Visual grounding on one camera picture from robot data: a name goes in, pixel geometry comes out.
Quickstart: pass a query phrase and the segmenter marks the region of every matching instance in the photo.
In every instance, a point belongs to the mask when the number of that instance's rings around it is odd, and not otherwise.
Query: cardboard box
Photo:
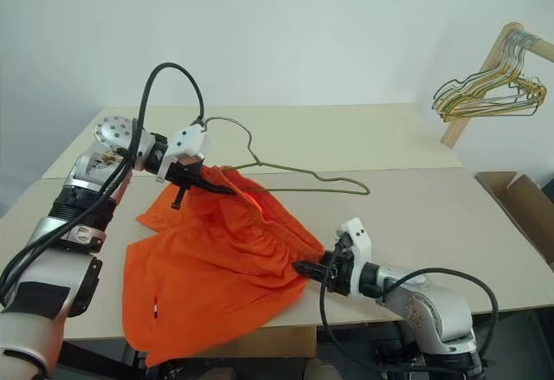
[[[526,175],[480,172],[475,177],[554,268],[554,203]]]

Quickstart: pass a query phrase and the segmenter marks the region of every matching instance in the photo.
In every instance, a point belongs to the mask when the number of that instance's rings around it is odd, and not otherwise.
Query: table
[[[329,171],[341,171],[340,175],[370,187],[370,196],[275,193],[327,247],[332,246],[341,222],[359,216],[373,242],[374,262],[414,269],[451,267],[473,274],[497,294],[500,310],[554,304],[554,273],[454,154],[426,129],[411,105],[219,109],[213,111],[237,117],[251,127],[262,158],[329,175]],[[99,116],[135,112],[136,108],[112,107]],[[194,117],[192,108],[153,108],[145,126],[170,137],[171,131]],[[24,245],[35,223],[48,213],[76,156],[92,142],[94,123],[0,221],[0,266]],[[220,130],[215,124],[207,164],[248,160],[242,143],[245,137],[238,132],[233,135],[232,126],[218,125]],[[297,173],[262,172],[248,170],[266,186],[312,184],[310,177]],[[68,320],[66,338],[122,336],[120,298],[126,246],[151,234],[134,217],[161,190],[162,184],[152,176],[138,173],[133,177],[107,229],[108,238],[99,254],[104,267],[93,302],[85,314]],[[434,279],[463,295],[472,312],[490,310],[479,288],[446,276]],[[320,324],[318,295],[317,284],[309,284],[303,298],[267,326]],[[397,319],[371,300],[334,295],[328,296],[327,313],[332,323]]]

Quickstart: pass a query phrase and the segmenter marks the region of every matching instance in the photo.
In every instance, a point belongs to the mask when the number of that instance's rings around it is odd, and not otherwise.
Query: floor
[[[482,338],[483,332],[477,333]],[[80,343],[108,357],[121,361],[131,361],[132,353],[123,340],[103,340]],[[360,358],[372,358],[372,344],[355,341],[345,343],[348,352]],[[342,374],[344,380],[379,380],[381,377],[369,373],[355,363],[348,361],[332,345],[319,346],[319,358],[331,362]],[[548,351],[544,335],[534,312],[516,312],[499,322],[497,335],[493,341],[489,358],[495,365],[487,371],[488,380],[548,380],[554,378],[552,355]],[[304,362],[300,359],[242,359],[235,361],[235,369],[242,375],[239,380],[282,380],[298,378]],[[54,380],[99,380],[104,377],[92,377],[77,374],[60,368]],[[176,380],[189,380],[190,372],[182,372]],[[423,380],[426,375],[413,376],[413,380]]]

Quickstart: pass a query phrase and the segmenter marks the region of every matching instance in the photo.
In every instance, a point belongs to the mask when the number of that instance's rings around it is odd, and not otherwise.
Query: beige tabletop
[[[373,260],[376,263],[390,263],[412,269],[451,267],[468,272],[490,285],[498,296],[502,310],[554,304],[554,273],[539,254],[473,177],[463,168],[457,167],[457,159],[436,142],[436,137],[427,132],[423,124],[418,123],[415,115],[405,114],[403,118],[396,116],[400,112],[409,113],[406,106],[390,106],[397,108],[392,109],[392,112],[388,108],[360,109],[365,116],[371,115],[372,120],[369,123],[375,129],[373,132],[367,131],[368,138],[364,138],[360,132],[352,145],[341,140],[344,136],[342,133],[337,133],[334,139],[322,137],[327,128],[332,126],[332,122],[323,117],[320,123],[315,122],[304,130],[304,133],[314,139],[312,145],[316,149],[311,151],[306,146],[301,156],[290,155],[290,158],[287,158],[287,154],[291,152],[292,146],[276,143],[269,136],[277,133],[276,126],[272,124],[266,130],[260,127],[261,120],[254,122],[251,119],[249,123],[257,125],[255,132],[259,138],[256,142],[264,148],[264,153],[271,156],[269,160],[278,158],[279,162],[291,161],[289,164],[296,160],[297,166],[308,168],[327,165],[321,169],[327,171],[328,175],[333,175],[330,172],[333,168],[329,166],[332,164],[336,167],[335,171],[342,171],[340,175],[363,181],[372,191],[370,196],[283,192],[275,193],[275,196],[328,247],[333,243],[335,229],[343,221],[358,216],[373,241]],[[164,132],[155,126],[163,127],[163,114],[167,115],[171,110],[163,108],[152,111],[157,112],[156,115],[149,113],[146,127]],[[241,110],[236,109],[234,112],[237,118],[240,117]],[[280,112],[273,108],[263,108],[260,113],[265,110],[274,111],[272,115],[275,117]],[[309,113],[317,113],[319,108],[313,108],[313,111],[305,108],[300,111],[302,110],[308,116]],[[126,114],[122,110],[106,109],[102,115],[107,112]],[[330,109],[330,113],[332,117],[342,113],[339,116],[342,120],[358,121],[358,118],[349,118],[350,109],[347,107]],[[376,121],[380,116],[383,121]],[[405,125],[399,126],[392,121],[387,123],[386,119],[390,117],[401,123],[404,119]],[[168,120],[169,123],[171,125],[166,128],[177,125],[174,118]],[[377,124],[388,125],[389,129],[379,128]],[[377,136],[376,129],[382,134],[381,138]],[[292,128],[282,126],[280,132],[284,136],[300,137]],[[88,145],[90,139],[86,140],[85,137],[89,133],[92,137],[92,133],[87,131],[77,138],[45,178],[37,181],[0,221],[3,239],[0,266],[25,244],[37,220],[48,213],[63,183],[63,178],[57,176],[65,176],[69,171],[76,155],[73,152],[78,153],[81,146]],[[410,134],[413,134],[414,139],[409,139]],[[214,151],[210,153],[216,155],[211,157],[208,154],[207,160],[210,162],[207,164],[234,164],[243,160],[238,158],[241,155],[234,151],[227,140],[221,141],[217,136],[212,138]],[[329,152],[321,151],[317,142],[332,149]],[[387,158],[385,155],[388,142],[392,144]],[[216,149],[221,145],[229,145],[229,157],[232,161],[226,162],[221,149]],[[287,146],[286,150],[282,150],[283,145]],[[302,148],[302,145],[299,143],[294,148]],[[407,154],[414,152],[420,152],[425,160],[414,158],[407,161]],[[353,160],[355,157],[371,161]],[[402,169],[389,171],[387,165]],[[351,169],[381,171],[344,172],[349,166]],[[272,187],[313,184],[310,177],[297,173],[258,173],[253,178]],[[156,183],[153,177],[133,177],[126,196],[107,229],[108,238],[99,254],[104,267],[93,302],[85,314],[68,321],[66,338],[112,338],[122,335],[120,301],[126,246],[151,234],[134,217],[148,208],[162,188],[163,185]],[[478,287],[450,277],[437,275],[433,279],[467,298],[473,312],[490,309],[486,295]],[[318,294],[318,285],[310,283],[297,304],[267,325],[320,324]],[[376,306],[370,299],[346,299],[329,295],[327,304],[329,320],[334,323],[396,319],[394,314]]]

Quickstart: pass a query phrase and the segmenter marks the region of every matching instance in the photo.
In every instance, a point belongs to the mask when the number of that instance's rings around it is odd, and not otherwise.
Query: orange shorts
[[[188,357],[256,330],[296,301],[294,261],[325,248],[268,192],[238,171],[204,167],[234,196],[169,185],[138,220],[157,235],[127,248],[123,327],[146,364]]]

